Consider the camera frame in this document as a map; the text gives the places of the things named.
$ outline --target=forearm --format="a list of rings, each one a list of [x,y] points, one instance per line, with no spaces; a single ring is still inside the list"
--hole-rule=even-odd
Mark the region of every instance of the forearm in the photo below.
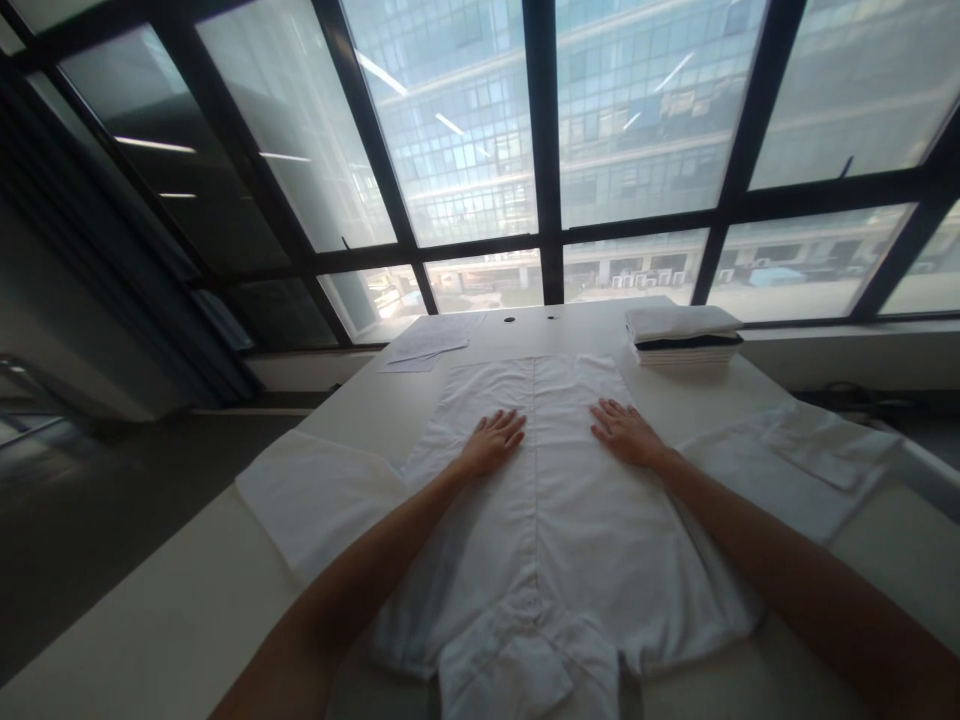
[[[931,703],[922,709],[926,717],[955,712],[960,665],[893,602],[675,451],[652,469],[770,608],[878,713],[920,712],[918,692]]]
[[[338,662],[403,579],[440,519],[470,481],[452,463],[370,528],[303,592],[290,613]]]

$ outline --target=hand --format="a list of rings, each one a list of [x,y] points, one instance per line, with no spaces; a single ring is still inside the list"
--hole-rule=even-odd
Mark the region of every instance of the hand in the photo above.
[[[477,429],[454,463],[470,477],[496,472],[523,440],[520,428],[526,421],[526,415],[517,415],[516,410],[508,413],[497,410],[489,420],[480,418]]]
[[[599,402],[600,407],[590,406],[597,420],[590,430],[615,458],[649,467],[669,452],[635,407],[624,408],[615,400]]]

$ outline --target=ceiling light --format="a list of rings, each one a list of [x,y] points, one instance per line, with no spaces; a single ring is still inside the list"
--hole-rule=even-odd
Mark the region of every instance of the ceiling light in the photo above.
[[[631,125],[633,125],[633,121],[636,120],[636,119],[637,119],[638,117],[640,117],[641,115],[643,115],[642,112],[636,113],[632,118],[630,118],[629,120],[627,120],[627,124],[623,126],[623,129],[626,130],[628,127],[630,127]]]
[[[439,120],[440,122],[442,122],[444,125],[446,125],[448,128],[450,128],[451,130],[453,130],[457,135],[463,135],[463,130],[461,130],[461,129],[458,128],[456,125],[454,125],[452,122],[450,122],[449,120],[447,120],[447,119],[446,119],[443,115],[441,115],[440,113],[437,113],[436,115],[434,115],[434,117],[435,117],[437,120]]]
[[[261,157],[272,157],[277,160],[294,160],[295,162],[310,162],[310,158],[297,157],[296,155],[281,155],[280,153],[260,153]]]
[[[688,62],[690,62],[690,58],[692,58],[692,57],[693,57],[693,53],[690,53],[690,54],[687,55],[683,60],[681,60],[680,63],[673,69],[673,72],[671,72],[669,75],[667,75],[667,76],[663,79],[663,82],[660,83],[659,85],[657,85],[657,86],[653,89],[653,91],[654,91],[654,92],[660,92],[660,90],[663,89],[663,86],[664,86],[664,85],[666,85],[668,82],[670,82],[671,80],[673,80],[673,76],[674,76],[674,75],[676,75],[678,72],[680,72],[681,70],[683,70],[683,66],[686,65]]]
[[[407,94],[407,89],[406,89],[403,85],[401,85],[399,82],[397,82],[397,79],[396,79],[395,77],[393,77],[393,75],[391,75],[391,74],[388,73],[386,70],[384,70],[382,67],[380,67],[379,65],[377,65],[373,60],[371,60],[370,58],[368,58],[366,55],[364,55],[364,54],[363,54],[362,52],[360,52],[359,50],[357,51],[357,61],[360,63],[361,67],[365,67],[367,70],[369,70],[369,71],[372,72],[374,75],[376,75],[378,78],[380,78],[381,80],[383,80],[387,85],[389,85],[390,87],[392,87],[394,90],[396,90],[396,91],[397,91],[398,93],[400,93],[401,95],[406,95],[406,94]]]
[[[117,142],[123,143],[124,145],[136,145],[138,147],[148,147],[153,150],[169,150],[171,152],[190,152],[195,153],[196,150],[193,148],[188,148],[186,145],[171,145],[170,143],[158,143],[153,142],[152,140],[137,140],[136,138],[122,138],[114,137],[114,140]]]

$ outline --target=paper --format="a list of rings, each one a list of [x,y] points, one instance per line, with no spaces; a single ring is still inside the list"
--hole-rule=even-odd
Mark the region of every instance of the paper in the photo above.
[[[410,358],[409,360],[401,360],[400,362],[389,362],[377,370],[377,372],[430,372],[439,359],[440,353],[437,353],[436,355],[428,355],[425,358]]]
[[[412,358],[426,358],[470,344],[473,329],[486,313],[428,316],[419,318],[406,332],[390,343],[393,354],[387,364]]]

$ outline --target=person's left hand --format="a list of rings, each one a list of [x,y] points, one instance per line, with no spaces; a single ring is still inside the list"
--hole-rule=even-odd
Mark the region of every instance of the person's left hand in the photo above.
[[[518,415],[516,410],[508,413],[498,410],[490,419],[480,418],[476,430],[454,462],[470,477],[496,472],[523,440],[520,428],[526,421],[526,415]]]

